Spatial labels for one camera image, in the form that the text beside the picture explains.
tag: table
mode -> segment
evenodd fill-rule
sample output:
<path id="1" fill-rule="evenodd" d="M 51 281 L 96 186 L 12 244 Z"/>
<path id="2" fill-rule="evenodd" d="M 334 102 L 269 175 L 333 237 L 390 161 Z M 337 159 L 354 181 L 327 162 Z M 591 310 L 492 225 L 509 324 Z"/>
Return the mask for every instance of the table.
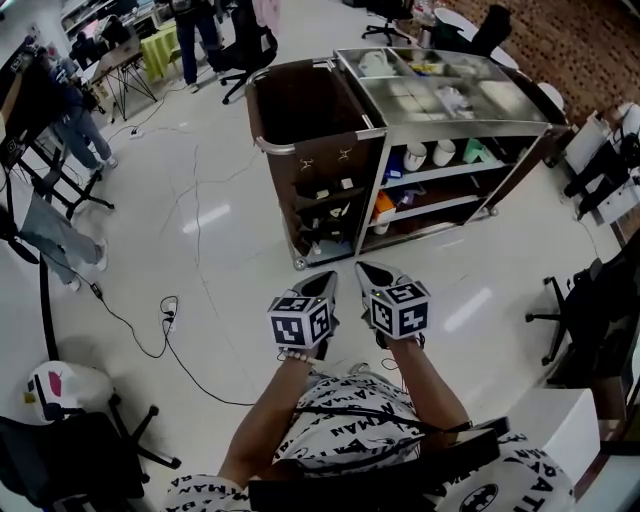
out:
<path id="1" fill-rule="evenodd" d="M 106 79 L 107 85 L 113 95 L 114 102 L 118 107 L 120 114 L 122 114 L 122 119 L 125 121 L 127 120 L 126 93 L 129 88 L 144 94 L 154 102 L 158 101 L 149 86 L 138 73 L 138 61 L 141 58 L 142 50 L 140 48 L 140 41 L 137 38 L 131 38 L 129 41 L 126 41 L 102 56 L 90 81 L 91 85 L 94 85 L 97 82 Z M 129 77 L 133 78 L 142 89 L 130 84 L 128 80 Z M 118 95 L 116 95 L 113 90 L 110 80 L 111 78 L 118 81 Z"/>
<path id="2" fill-rule="evenodd" d="M 140 41 L 142 56 L 147 66 L 147 78 L 154 80 L 164 77 L 171 60 L 171 52 L 178 46 L 178 33 L 175 21 L 168 21 L 158 32 Z"/>

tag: white container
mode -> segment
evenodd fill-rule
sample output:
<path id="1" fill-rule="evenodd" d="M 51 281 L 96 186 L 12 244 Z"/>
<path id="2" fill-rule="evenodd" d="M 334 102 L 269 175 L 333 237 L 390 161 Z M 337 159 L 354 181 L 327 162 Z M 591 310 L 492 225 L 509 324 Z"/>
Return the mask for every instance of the white container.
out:
<path id="1" fill-rule="evenodd" d="M 33 382 L 31 393 L 36 399 L 36 414 L 43 423 L 50 421 L 44 417 L 43 404 L 35 384 L 36 375 L 46 403 L 59 404 L 64 408 L 84 409 L 86 412 L 106 411 L 114 393 L 111 379 L 100 370 L 63 361 L 47 361 L 29 377 Z"/>
<path id="2" fill-rule="evenodd" d="M 427 147 L 424 144 L 407 144 L 407 151 L 404 154 L 404 168 L 409 172 L 420 169 L 420 166 L 427 159 Z"/>
<path id="3" fill-rule="evenodd" d="M 453 155 L 456 154 L 456 145 L 449 139 L 438 141 L 435 151 L 433 152 L 433 163 L 439 167 L 447 165 Z"/>
<path id="4" fill-rule="evenodd" d="M 384 235 L 389 229 L 389 223 L 386 224 L 378 224 L 377 226 L 373 226 L 373 232 L 376 235 Z"/>

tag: blue jeans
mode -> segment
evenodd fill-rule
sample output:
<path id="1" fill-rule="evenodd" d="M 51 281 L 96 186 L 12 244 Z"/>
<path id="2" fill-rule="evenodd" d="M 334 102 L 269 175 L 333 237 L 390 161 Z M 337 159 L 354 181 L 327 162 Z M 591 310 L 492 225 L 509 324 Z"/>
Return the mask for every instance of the blue jeans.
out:
<path id="1" fill-rule="evenodd" d="M 72 268 L 80 260 L 95 265 L 102 257 L 100 247 L 91 238 L 76 231 L 58 210 L 35 193 L 20 237 L 42 253 L 63 284 L 69 284 L 75 277 L 67 267 Z"/>
<path id="2" fill-rule="evenodd" d="M 189 85 L 195 84 L 198 80 L 198 66 L 195 54 L 196 27 L 198 27 L 198 32 L 202 37 L 207 61 L 214 71 L 218 71 L 220 44 L 218 43 L 216 23 L 213 21 L 213 11 L 203 10 L 198 15 L 190 16 L 189 19 L 176 21 L 176 24 L 178 43 L 180 43 L 180 50 L 182 51 L 182 68 L 184 69 L 185 82 Z"/>
<path id="3" fill-rule="evenodd" d="M 87 147 L 85 137 L 89 137 L 96 146 L 100 158 L 103 160 L 111 158 L 111 148 L 100 135 L 100 130 L 91 117 L 91 112 L 87 109 L 76 106 L 69 107 L 53 124 L 53 128 L 69 147 L 69 151 L 76 157 L 76 160 L 90 171 L 95 171 L 100 164 Z"/>

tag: green tablecloth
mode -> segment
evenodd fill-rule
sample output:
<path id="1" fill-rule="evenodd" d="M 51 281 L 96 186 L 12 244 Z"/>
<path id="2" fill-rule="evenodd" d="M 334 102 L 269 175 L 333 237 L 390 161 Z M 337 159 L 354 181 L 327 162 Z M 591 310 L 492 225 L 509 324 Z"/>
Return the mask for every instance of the green tablecloth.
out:
<path id="1" fill-rule="evenodd" d="M 158 32 L 140 41 L 140 49 L 150 81 L 164 76 L 169 65 L 171 51 L 178 46 L 176 22 L 168 21 L 158 27 Z"/>

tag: black cable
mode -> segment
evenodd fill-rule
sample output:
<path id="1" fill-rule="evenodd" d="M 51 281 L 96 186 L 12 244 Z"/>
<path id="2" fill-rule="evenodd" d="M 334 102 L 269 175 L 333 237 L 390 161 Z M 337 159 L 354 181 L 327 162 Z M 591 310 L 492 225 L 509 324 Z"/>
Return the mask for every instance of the black cable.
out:
<path id="1" fill-rule="evenodd" d="M 213 393 L 207 391 L 205 388 L 202 387 L 202 385 L 196 380 L 196 378 L 191 374 L 191 372 L 189 370 L 187 370 L 186 366 L 182 363 L 182 361 L 180 360 L 180 358 L 178 357 L 178 354 L 176 354 L 175 350 L 173 350 L 173 347 L 171 346 L 171 342 L 169 341 L 169 331 L 164 329 L 162 329 L 162 332 L 164 333 L 164 339 L 165 339 L 165 343 L 166 346 L 169 347 L 169 350 L 171 350 L 171 353 L 173 354 L 173 357 L 176 358 L 176 361 L 178 361 L 178 364 L 181 366 L 181 368 L 185 371 L 185 373 L 189 376 L 189 378 L 193 381 L 193 383 L 198 386 L 198 388 L 200 389 L 200 391 L 202 391 L 204 394 L 210 396 L 211 398 L 213 398 L 214 400 L 217 400 L 218 402 L 221 402 L 223 404 L 227 404 L 227 405 L 238 405 L 241 407 L 253 407 L 255 404 L 244 404 L 241 402 L 232 402 L 230 400 L 224 400 L 222 398 L 220 398 L 219 396 L 214 395 Z"/>
<path id="2" fill-rule="evenodd" d="M 238 405 L 241 407 L 253 407 L 255 404 L 245 404 L 245 403 L 240 403 L 240 402 L 232 402 L 230 400 L 224 400 L 216 395 L 214 395 L 213 393 L 207 391 L 206 389 L 204 389 L 202 387 L 202 385 L 200 385 L 200 383 L 195 379 L 195 377 L 191 374 L 191 372 L 189 370 L 187 370 L 187 368 L 185 367 L 185 365 L 182 363 L 182 361 L 180 360 L 180 358 L 178 357 L 178 354 L 175 353 L 175 351 L 173 350 L 173 347 L 171 346 L 171 342 L 169 341 L 169 329 L 171 328 L 171 325 L 169 325 L 169 329 L 165 330 L 164 328 L 164 323 L 167 322 L 169 320 L 169 318 L 165 318 L 162 321 L 162 333 L 164 335 L 164 346 L 162 347 L 162 351 L 159 354 L 151 354 L 150 352 L 148 352 L 140 343 L 140 341 L 138 340 L 138 337 L 136 336 L 136 331 L 133 328 L 133 325 L 131 325 L 131 323 L 127 320 L 125 320 L 124 318 L 122 318 L 120 315 L 118 315 L 117 313 L 114 313 L 111 308 L 107 305 L 107 303 L 104 301 L 104 297 L 102 296 L 102 291 L 100 290 L 100 288 L 98 288 L 98 286 L 95 283 L 90 283 L 89 281 L 87 281 L 83 276 L 81 276 L 78 272 L 76 272 L 74 269 L 72 269 L 71 267 L 69 267 L 68 265 L 64 265 L 63 263 L 60 263 L 59 261 L 57 261 L 55 258 L 52 258 L 49 254 L 47 254 L 44 251 L 40 251 L 42 254 L 44 254 L 45 256 L 47 256 L 48 258 L 51 259 L 51 261 L 57 263 L 58 265 L 60 265 L 61 267 L 66 268 L 67 270 L 73 272 L 78 278 L 80 278 L 82 281 L 84 281 L 85 283 L 87 283 L 89 285 L 89 288 L 91 288 L 91 291 L 93 292 L 93 294 L 96 296 L 96 298 L 102 302 L 102 305 L 105 307 L 105 309 L 107 310 L 107 312 L 114 318 L 116 318 L 117 320 L 119 320 L 120 322 L 122 322 L 123 324 L 125 324 L 129 330 L 131 331 L 131 335 L 133 336 L 133 339 L 135 340 L 136 344 L 138 345 L 138 347 L 140 348 L 140 350 L 142 351 L 142 353 L 144 355 L 146 355 L 147 357 L 150 357 L 152 359 L 160 359 L 167 347 L 169 347 L 169 350 L 173 353 L 173 356 L 176 358 L 176 361 L 178 361 L 178 364 L 180 365 L 180 367 L 186 372 L 186 374 L 189 376 L 189 378 L 193 381 L 193 383 L 198 386 L 198 388 L 200 388 L 200 390 L 207 394 L 208 396 L 210 396 L 211 398 L 217 400 L 218 402 L 221 402 L 223 404 L 227 404 L 227 405 Z M 162 299 L 160 301 L 160 310 L 163 313 L 167 313 L 167 311 L 165 309 L 163 309 L 162 305 L 164 304 L 164 302 L 168 299 L 172 299 L 175 298 L 176 299 L 176 312 L 174 313 L 174 315 L 171 317 L 172 321 L 169 322 L 170 324 L 173 323 L 173 319 L 175 319 L 176 314 L 178 312 L 178 303 L 179 303 L 179 299 L 176 295 L 169 295 L 167 297 L 165 297 L 164 299 Z"/>

